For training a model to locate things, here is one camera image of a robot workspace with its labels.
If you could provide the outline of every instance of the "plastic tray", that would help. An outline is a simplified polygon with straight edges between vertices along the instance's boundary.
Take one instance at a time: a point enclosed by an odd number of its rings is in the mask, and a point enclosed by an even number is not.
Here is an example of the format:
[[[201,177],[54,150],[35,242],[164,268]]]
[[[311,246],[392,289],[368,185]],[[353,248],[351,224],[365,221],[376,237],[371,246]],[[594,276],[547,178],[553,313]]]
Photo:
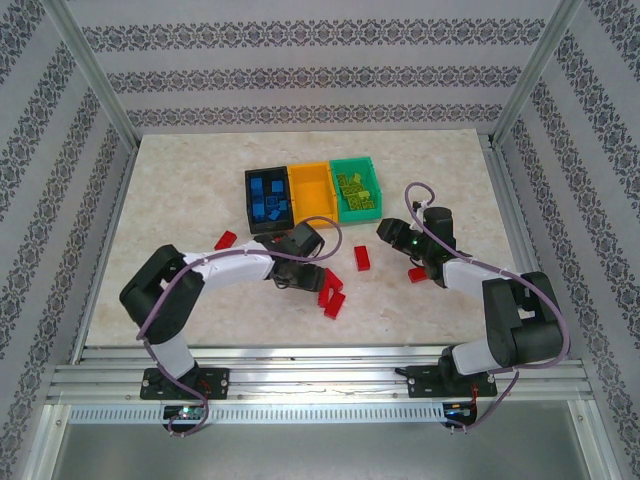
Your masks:
[[[244,172],[244,180],[249,231],[256,234],[291,230],[293,209],[287,168],[247,170]],[[272,213],[274,210],[279,212],[275,218]]]
[[[322,215],[338,221],[336,190],[328,162],[289,165],[291,205],[296,224],[305,218]],[[329,226],[322,220],[309,222],[312,227]]]
[[[369,157],[347,158],[344,160],[332,160],[329,162],[331,166],[331,174],[335,183],[336,195],[338,197],[338,213],[341,223],[347,222],[366,222],[377,220],[382,217],[382,192],[376,178],[376,171],[373,168],[373,162]],[[361,183],[365,190],[370,193],[374,208],[366,210],[351,210],[349,202],[342,194],[338,184],[338,174],[345,174],[347,178],[353,177],[354,174],[360,174]]]

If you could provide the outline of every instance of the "beige tabletop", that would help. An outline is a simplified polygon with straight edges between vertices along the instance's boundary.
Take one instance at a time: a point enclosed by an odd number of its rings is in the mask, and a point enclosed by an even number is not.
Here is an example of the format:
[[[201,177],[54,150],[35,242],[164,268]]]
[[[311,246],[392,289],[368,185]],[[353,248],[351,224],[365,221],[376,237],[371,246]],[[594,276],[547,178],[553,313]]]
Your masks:
[[[134,345],[137,326],[118,294],[161,245],[212,251],[224,233],[251,239],[244,171],[370,156],[384,195],[383,216],[410,220],[405,186],[429,183],[436,205],[453,211],[458,248],[500,267],[513,259],[475,131],[310,132],[145,136],[136,160],[87,345]],[[426,194],[416,192],[415,199]],[[192,345],[380,345],[473,340],[484,334],[481,302],[433,282],[412,284],[408,257],[376,235],[377,223],[346,226],[342,249],[322,263],[343,281],[337,320],[317,294],[271,281],[204,294],[185,327]],[[336,234],[320,233],[331,248]],[[366,245],[371,270],[358,272],[353,247]]]

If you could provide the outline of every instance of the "green bin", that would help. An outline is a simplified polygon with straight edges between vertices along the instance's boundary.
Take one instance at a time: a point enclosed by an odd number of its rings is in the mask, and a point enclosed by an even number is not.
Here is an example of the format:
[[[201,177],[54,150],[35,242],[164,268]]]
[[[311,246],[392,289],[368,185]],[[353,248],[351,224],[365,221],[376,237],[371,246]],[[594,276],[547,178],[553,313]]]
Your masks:
[[[333,184],[336,187],[336,195],[338,197],[338,215],[340,223],[349,222],[366,222],[371,220],[377,220],[382,217],[382,192],[380,191],[380,185],[378,185],[378,179],[376,178],[376,171],[373,168],[373,162],[369,157],[362,158],[347,158],[344,160],[332,160],[329,162],[331,166],[331,175],[333,176]],[[340,185],[336,175],[345,174],[347,178],[353,177],[354,174],[359,173],[361,177],[362,186],[365,190],[368,190],[371,194],[371,200],[373,200],[374,208],[366,210],[350,210],[347,199],[342,194]]]

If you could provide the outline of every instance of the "patterned wallpaper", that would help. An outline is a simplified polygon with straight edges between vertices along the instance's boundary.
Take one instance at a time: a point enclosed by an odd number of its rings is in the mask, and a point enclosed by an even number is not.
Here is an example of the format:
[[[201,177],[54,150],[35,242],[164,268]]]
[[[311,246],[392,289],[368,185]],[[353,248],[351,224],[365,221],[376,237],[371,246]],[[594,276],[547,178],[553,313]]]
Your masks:
[[[638,19],[584,3],[503,145],[623,478],[640,478]]]
[[[141,133],[488,133],[557,2],[171,3],[70,2]]]
[[[69,346],[129,160],[42,6],[2,7],[0,479],[18,477]]]

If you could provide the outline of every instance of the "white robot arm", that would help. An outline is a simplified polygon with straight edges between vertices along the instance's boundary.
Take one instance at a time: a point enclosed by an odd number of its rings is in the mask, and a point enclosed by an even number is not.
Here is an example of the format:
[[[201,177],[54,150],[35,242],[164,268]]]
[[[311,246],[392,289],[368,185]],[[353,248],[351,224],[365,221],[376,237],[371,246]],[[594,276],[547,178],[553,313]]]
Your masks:
[[[120,303],[131,319],[143,328],[150,312],[164,293],[165,285],[187,265],[203,260],[175,284],[153,323],[144,333],[158,365],[180,383],[197,389],[199,382],[203,380],[203,372],[189,351],[182,329],[200,294],[231,285],[269,279],[274,280],[279,288],[292,287],[318,292],[324,285],[324,268],[272,256],[271,253],[308,257],[323,245],[322,237],[306,223],[299,224],[287,235],[259,235],[239,247],[215,252],[219,256],[209,261],[206,259],[214,252],[181,253],[173,245],[165,245],[156,250],[125,286],[120,293]],[[156,378],[158,382],[164,382],[161,375],[156,375]],[[172,394],[183,396],[183,393],[173,390],[167,382],[164,384],[167,388],[156,388],[156,391],[165,392],[163,398],[169,398]]]
[[[455,250],[451,210],[424,208],[417,202],[416,210],[422,212],[425,227]],[[465,377],[481,373],[486,376],[485,372],[559,355],[563,338],[557,318],[520,283],[454,257],[428,235],[399,219],[382,220],[378,236],[414,263],[421,262],[428,277],[440,287],[458,290],[484,302],[486,337],[448,347],[440,359],[439,376],[451,387],[450,393],[455,390],[456,382],[468,383]],[[557,304],[546,275],[530,272],[519,276]]]

